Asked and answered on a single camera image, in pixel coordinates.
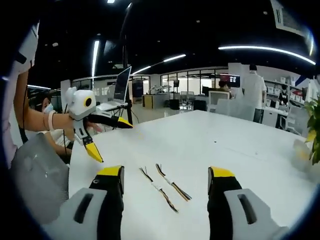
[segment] ceiling light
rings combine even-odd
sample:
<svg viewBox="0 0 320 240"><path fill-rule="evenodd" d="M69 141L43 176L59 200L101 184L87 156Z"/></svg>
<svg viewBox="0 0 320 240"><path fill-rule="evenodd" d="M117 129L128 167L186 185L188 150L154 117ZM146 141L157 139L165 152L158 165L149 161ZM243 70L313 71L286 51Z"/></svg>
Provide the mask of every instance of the ceiling light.
<svg viewBox="0 0 320 240"><path fill-rule="evenodd" d="M146 69L149 69L149 68L151 68L151 66L146 66L146 67L144 67L144 68L142 68L142 69L140 69L140 70L132 73L132 75L135 75L135 74L137 74L137 73L140 73L140 72L142 72L142 71L144 71L144 70L146 70Z"/></svg>
<svg viewBox="0 0 320 240"><path fill-rule="evenodd" d="M172 60L175 60L175 59L184 58L185 56L186 56L185 54L182 54L182 55L179 55L179 56L174 56L174 57L168 58L166 60L163 60L163 62L166 63L166 62L169 62L169 61L172 61Z"/></svg>
<svg viewBox="0 0 320 240"><path fill-rule="evenodd" d="M95 76L99 43L100 43L99 41L95 41L95 42L94 42L93 58L92 58L92 72L91 72L91 76L92 76L92 77Z"/></svg>
<svg viewBox="0 0 320 240"><path fill-rule="evenodd" d="M29 85L29 84L28 84L28 88L31 88L31 89L46 89L46 90L51 90L51 88L49 88L49 87Z"/></svg>
<svg viewBox="0 0 320 240"><path fill-rule="evenodd" d="M274 52L279 52L279 53L283 53L283 54L288 54L291 56L295 56L297 58L300 58L302 60L307 61L308 63L311 63L313 65L316 65L316 62L301 56L299 54L290 52L290 51L286 51L286 50L282 50L282 49L278 49L278 48L273 48L273 47L266 47L266 46L221 46L218 48L219 50L232 50L232 49L258 49L258 50L268 50L268 51L274 51Z"/></svg>

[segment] person's arm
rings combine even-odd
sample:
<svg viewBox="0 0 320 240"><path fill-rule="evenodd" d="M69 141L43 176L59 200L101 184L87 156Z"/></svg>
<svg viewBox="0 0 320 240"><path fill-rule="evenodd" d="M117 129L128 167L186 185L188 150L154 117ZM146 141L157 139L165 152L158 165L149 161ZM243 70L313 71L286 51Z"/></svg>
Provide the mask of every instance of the person's arm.
<svg viewBox="0 0 320 240"><path fill-rule="evenodd" d="M51 133L48 131L44 134L45 138L48 140L49 144L53 147L54 151L58 155L68 155L71 156L72 150L69 148L65 148L64 146L57 145L54 139L51 136Z"/></svg>
<svg viewBox="0 0 320 240"><path fill-rule="evenodd" d="M18 76L13 100L14 112L19 127L24 127L24 129L33 132L48 130L49 114L29 108L28 96L25 94L27 84L28 72L26 71ZM73 120L69 114L56 113L53 115L52 125L54 129L73 129Z"/></svg>

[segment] desk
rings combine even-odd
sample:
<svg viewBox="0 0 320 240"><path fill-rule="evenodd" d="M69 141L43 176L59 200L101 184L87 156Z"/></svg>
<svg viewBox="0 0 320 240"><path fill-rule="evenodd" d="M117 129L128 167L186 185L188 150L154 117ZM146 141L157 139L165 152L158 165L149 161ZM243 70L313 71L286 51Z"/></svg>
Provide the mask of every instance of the desk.
<svg viewBox="0 0 320 240"><path fill-rule="evenodd" d="M270 112L274 112L274 113L277 113L277 114L282 115L282 116L285 116L285 117L288 116L288 112L287 112L287 111L282 111L282 110L280 110L280 109L276 109L276 108L270 107L270 106L265 106L265 107L263 108L263 110L268 110L268 111L270 111Z"/></svg>
<svg viewBox="0 0 320 240"><path fill-rule="evenodd" d="M292 167L293 143L303 137L230 116L191 111L93 136L104 163L74 143L69 195L89 187L107 166L124 165L123 240L209 239L208 167L232 171L271 208L272 218L291 226L304 212L316 185ZM186 202L159 175L155 163L192 200ZM163 187L175 213L138 167Z"/></svg>
<svg viewBox="0 0 320 240"><path fill-rule="evenodd" d="M169 99L168 93L142 95L142 106L147 109L163 108L165 101Z"/></svg>

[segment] glass wall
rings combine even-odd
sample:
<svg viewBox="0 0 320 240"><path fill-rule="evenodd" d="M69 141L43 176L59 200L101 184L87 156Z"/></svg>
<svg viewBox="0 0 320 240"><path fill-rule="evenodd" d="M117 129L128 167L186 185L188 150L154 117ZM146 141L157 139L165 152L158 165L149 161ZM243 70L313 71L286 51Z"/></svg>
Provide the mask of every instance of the glass wall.
<svg viewBox="0 0 320 240"><path fill-rule="evenodd" d="M215 87L215 70L201 70L201 93L202 87L214 88Z"/></svg>
<svg viewBox="0 0 320 240"><path fill-rule="evenodd" d="M188 71L188 92L200 94L200 71Z"/></svg>
<svg viewBox="0 0 320 240"><path fill-rule="evenodd" d="M173 87L173 81L178 79L178 92L189 91L194 92L195 95L202 94L202 87L219 88L220 73L228 73L228 68L224 69L204 69L195 71L176 72L161 76L161 85L170 85Z"/></svg>
<svg viewBox="0 0 320 240"><path fill-rule="evenodd" d="M186 71L179 72L178 80L179 80L178 93L181 93L181 91L188 91L188 73Z"/></svg>
<svg viewBox="0 0 320 240"><path fill-rule="evenodd" d="M167 86L168 84L168 75L161 76L161 86Z"/></svg>
<svg viewBox="0 0 320 240"><path fill-rule="evenodd" d="M174 81L178 80L177 79L177 74L173 73L169 75L168 83L170 88L168 88L169 92L174 92Z"/></svg>

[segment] bracelet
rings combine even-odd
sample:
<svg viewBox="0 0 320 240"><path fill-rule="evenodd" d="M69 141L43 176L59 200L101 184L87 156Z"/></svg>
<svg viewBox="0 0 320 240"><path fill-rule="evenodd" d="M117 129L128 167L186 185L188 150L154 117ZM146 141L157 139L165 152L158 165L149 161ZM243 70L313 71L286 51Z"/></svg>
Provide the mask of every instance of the bracelet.
<svg viewBox="0 0 320 240"><path fill-rule="evenodd" d="M53 116L56 112L55 111L51 111L49 112L49 117L48 117L48 124L49 124L49 130L53 131L54 127L53 127Z"/></svg>

